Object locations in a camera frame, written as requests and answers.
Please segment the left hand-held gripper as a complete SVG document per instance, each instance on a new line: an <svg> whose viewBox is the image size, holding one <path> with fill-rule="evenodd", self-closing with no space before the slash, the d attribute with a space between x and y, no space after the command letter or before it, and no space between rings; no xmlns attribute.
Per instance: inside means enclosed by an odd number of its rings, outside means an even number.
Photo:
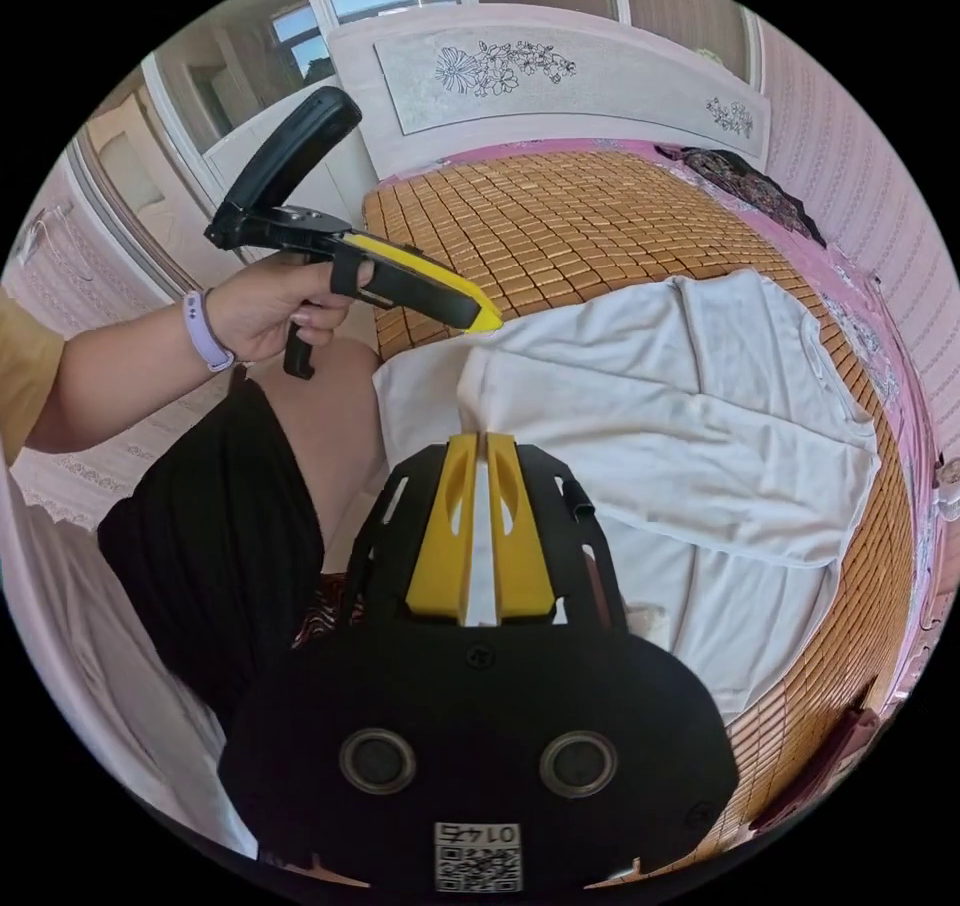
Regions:
<svg viewBox="0 0 960 906"><path fill-rule="evenodd" d="M356 230L299 207L242 210L224 203L205 232L217 248L242 246L306 254L332 266L330 289L381 309L405 308L463 333L492 333L502 314L476 283L412 246Z"/></svg>

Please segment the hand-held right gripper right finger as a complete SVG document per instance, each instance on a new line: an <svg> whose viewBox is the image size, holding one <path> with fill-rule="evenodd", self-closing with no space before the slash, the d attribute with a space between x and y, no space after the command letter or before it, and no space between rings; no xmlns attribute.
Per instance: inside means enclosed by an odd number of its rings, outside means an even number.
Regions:
<svg viewBox="0 0 960 906"><path fill-rule="evenodd" d="M551 618L555 594L513 438L487 434L486 460L496 616Z"/></svg>

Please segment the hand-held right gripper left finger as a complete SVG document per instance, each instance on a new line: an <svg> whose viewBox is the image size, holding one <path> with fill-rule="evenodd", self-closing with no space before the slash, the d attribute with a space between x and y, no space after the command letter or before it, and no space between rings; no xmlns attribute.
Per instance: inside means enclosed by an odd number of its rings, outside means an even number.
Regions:
<svg viewBox="0 0 960 906"><path fill-rule="evenodd" d="M418 557L406 593L420 618L464 618L473 556L478 437L462 433L444 448Z"/></svg>

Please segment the person's left hand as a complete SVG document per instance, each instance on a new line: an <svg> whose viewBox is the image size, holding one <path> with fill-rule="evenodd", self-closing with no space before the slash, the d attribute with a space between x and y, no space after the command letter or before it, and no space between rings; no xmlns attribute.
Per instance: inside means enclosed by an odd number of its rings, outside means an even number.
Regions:
<svg viewBox="0 0 960 906"><path fill-rule="evenodd" d="M327 345L353 299L331 288L332 264L277 252L241 269L205 296L215 339L245 363L284 352L292 335L308 350Z"/></svg>

